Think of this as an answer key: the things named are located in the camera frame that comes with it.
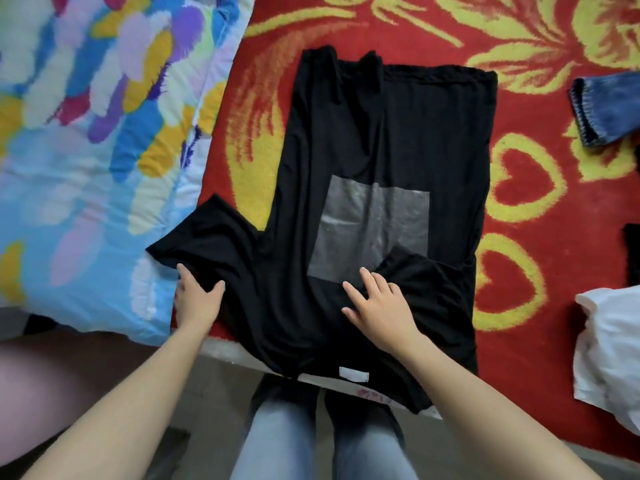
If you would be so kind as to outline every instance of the multicolored bedspread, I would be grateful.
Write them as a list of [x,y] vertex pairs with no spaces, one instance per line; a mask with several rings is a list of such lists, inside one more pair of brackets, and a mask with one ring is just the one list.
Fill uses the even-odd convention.
[[253,0],[0,0],[0,305],[159,344]]

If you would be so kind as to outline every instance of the light blue jeans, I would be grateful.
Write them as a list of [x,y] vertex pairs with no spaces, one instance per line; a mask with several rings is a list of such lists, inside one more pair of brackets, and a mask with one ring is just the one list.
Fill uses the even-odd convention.
[[[311,480],[318,387],[266,374],[252,398],[231,480]],[[417,480],[388,406],[327,391],[336,480]]]

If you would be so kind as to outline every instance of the red rug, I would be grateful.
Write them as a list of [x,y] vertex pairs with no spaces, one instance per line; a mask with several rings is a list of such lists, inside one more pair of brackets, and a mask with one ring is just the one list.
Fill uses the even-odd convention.
[[[576,293],[625,285],[621,228],[640,221],[633,138],[588,152],[573,78],[640,66],[640,0],[256,0],[214,131],[200,201],[269,215],[302,49],[495,70],[492,188],[477,252],[481,377],[553,433],[640,461],[640,438],[573,399]],[[213,335],[231,337],[221,324]]]

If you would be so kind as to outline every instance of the blue denim jeans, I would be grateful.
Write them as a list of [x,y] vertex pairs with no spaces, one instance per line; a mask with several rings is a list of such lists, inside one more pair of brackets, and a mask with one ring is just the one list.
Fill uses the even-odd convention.
[[[231,480],[311,480],[318,387],[265,375]],[[329,391],[336,480],[417,480],[388,406]]]
[[609,144],[640,128],[640,72],[579,77],[569,96],[585,146]]

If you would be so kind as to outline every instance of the hand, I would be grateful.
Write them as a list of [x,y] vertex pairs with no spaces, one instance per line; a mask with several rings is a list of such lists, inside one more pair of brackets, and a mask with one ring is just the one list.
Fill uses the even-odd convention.
[[356,310],[345,307],[342,313],[376,347],[397,356],[403,348],[422,336],[415,325],[409,304],[396,284],[387,283],[382,276],[370,273],[363,267],[360,268],[360,275],[369,299],[365,299],[352,284],[343,282],[342,287]]
[[217,282],[213,290],[206,293],[184,265],[178,265],[178,272],[180,281],[174,301],[178,327],[201,326],[209,331],[220,311],[225,282]]

